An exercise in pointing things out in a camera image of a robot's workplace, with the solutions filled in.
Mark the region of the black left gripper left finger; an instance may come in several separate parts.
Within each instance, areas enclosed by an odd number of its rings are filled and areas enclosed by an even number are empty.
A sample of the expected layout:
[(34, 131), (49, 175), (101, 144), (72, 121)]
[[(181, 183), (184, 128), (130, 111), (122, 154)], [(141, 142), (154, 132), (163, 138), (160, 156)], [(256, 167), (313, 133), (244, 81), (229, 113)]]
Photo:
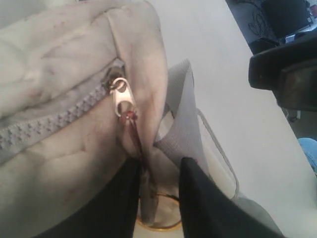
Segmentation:
[(127, 159), (89, 203), (38, 238), (131, 238), (139, 196), (139, 162)]

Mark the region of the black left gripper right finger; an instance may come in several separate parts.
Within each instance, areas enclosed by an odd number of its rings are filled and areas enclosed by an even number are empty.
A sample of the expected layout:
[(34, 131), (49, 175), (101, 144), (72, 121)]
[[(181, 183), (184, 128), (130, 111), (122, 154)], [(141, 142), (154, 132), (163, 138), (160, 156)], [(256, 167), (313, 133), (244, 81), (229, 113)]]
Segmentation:
[(229, 200), (192, 158), (181, 160), (179, 209), (186, 238), (281, 236)]

